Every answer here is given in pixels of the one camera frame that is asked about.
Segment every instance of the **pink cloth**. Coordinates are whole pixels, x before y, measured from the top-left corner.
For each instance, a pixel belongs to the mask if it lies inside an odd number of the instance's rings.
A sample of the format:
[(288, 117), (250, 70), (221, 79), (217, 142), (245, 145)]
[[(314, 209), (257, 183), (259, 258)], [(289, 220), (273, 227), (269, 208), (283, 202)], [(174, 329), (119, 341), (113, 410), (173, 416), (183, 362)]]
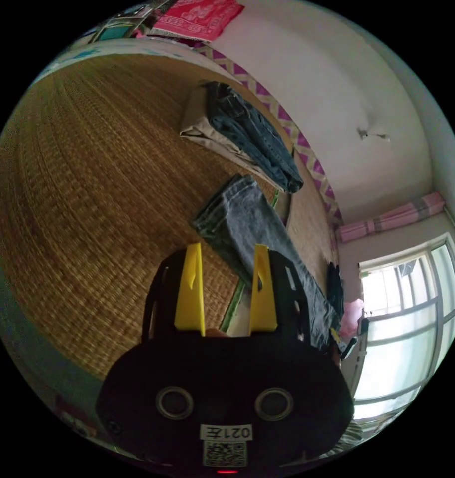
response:
[(349, 242), (369, 234), (406, 226), (442, 212), (444, 205), (440, 193), (427, 194), (376, 218), (341, 226), (338, 236), (342, 242)]
[(235, 0), (178, 0), (154, 25), (195, 40), (215, 40), (244, 7)]
[(358, 335), (358, 321), (362, 317), (364, 306), (362, 299), (357, 299), (354, 302), (344, 302), (344, 314), (339, 330), (339, 335), (342, 339), (348, 341)]

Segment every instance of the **folded jeans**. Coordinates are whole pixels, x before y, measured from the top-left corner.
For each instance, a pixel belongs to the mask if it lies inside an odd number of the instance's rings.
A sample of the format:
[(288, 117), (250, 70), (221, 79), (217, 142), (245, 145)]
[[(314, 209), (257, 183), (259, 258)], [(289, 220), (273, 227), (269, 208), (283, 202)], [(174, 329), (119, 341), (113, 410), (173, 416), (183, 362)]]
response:
[(234, 88), (208, 82), (209, 124), (232, 141), (284, 191), (297, 192), (304, 184), (282, 138), (267, 118)]

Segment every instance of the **green strip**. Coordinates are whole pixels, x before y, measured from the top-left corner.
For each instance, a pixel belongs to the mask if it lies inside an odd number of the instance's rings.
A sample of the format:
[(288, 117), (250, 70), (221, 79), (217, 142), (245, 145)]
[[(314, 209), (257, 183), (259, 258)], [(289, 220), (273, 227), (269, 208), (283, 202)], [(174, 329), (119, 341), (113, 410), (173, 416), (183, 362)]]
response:
[[(273, 208), (276, 207), (277, 200), (279, 199), (279, 190), (277, 190), (274, 194), (274, 198), (272, 199), (271, 206)], [(219, 329), (221, 332), (227, 332), (228, 328), (231, 324), (231, 320), (234, 317), (237, 308), (239, 306), (239, 302), (241, 301), (242, 293), (244, 292), (245, 289), (245, 284), (242, 280), (240, 280), (237, 283), (236, 290), (234, 291), (234, 295), (232, 296), (231, 303), (229, 304), (229, 307), (226, 310), (226, 313), (224, 315), (223, 321), (221, 323), (221, 326)]]

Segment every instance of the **yellow claw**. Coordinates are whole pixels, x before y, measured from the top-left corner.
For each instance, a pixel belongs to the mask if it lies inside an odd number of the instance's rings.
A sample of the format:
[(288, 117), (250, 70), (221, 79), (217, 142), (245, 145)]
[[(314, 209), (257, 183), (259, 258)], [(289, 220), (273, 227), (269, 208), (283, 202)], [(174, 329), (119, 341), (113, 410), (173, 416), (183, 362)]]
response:
[(177, 330), (199, 330), (205, 336), (201, 243), (186, 249), (174, 325)]
[(257, 244), (254, 254), (249, 335), (251, 332), (273, 332), (276, 328), (276, 303), (269, 262), (269, 248)]

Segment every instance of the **qr code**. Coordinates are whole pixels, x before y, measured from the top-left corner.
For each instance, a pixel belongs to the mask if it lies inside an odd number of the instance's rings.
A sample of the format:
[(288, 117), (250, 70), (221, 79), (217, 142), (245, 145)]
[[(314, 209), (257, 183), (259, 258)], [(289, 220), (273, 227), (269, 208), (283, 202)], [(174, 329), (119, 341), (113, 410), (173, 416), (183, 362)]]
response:
[(204, 442), (204, 460), (206, 467), (246, 467), (246, 442)]

